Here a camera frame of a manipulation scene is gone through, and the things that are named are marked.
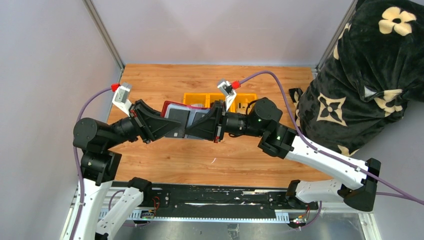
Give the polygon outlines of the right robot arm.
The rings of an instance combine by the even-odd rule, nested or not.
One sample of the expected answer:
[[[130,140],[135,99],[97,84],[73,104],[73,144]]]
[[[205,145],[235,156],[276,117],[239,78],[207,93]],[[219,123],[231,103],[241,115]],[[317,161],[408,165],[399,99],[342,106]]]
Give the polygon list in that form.
[[[185,132],[204,140],[220,142],[232,137],[259,137],[258,147],[267,155],[295,161],[330,176],[329,180],[292,180],[284,201],[292,209],[312,202],[344,203],[371,212],[377,194],[380,161],[359,160],[333,152],[280,123],[282,111],[268,98],[249,104],[245,113],[227,112],[222,102],[212,104],[208,113],[186,127]]]

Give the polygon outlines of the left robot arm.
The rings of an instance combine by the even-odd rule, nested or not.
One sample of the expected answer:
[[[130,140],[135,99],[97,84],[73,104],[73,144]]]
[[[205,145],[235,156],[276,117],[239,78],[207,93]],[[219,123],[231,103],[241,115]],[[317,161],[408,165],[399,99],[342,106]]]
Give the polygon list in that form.
[[[80,192],[71,217],[74,224],[65,239],[111,240],[136,207],[153,205],[157,210],[160,199],[153,194],[153,184],[134,177],[107,215],[98,219],[122,158],[122,154],[111,148],[137,140],[149,144],[181,125],[177,120],[162,117],[143,100],[131,104],[128,116],[113,124],[89,117],[79,119],[73,129],[73,146],[82,151],[78,172]]]

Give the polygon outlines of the red leather card holder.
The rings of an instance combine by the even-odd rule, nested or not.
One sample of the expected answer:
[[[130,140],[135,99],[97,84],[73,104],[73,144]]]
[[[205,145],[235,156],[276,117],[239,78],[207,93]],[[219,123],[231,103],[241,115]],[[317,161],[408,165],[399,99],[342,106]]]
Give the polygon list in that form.
[[[178,121],[181,123],[181,126],[167,133],[164,137],[202,140],[199,137],[187,135],[185,131],[187,127],[193,124],[193,122],[204,117],[209,110],[210,109],[208,107],[205,107],[204,109],[195,109],[186,104],[165,101],[161,110],[161,116],[166,119]]]

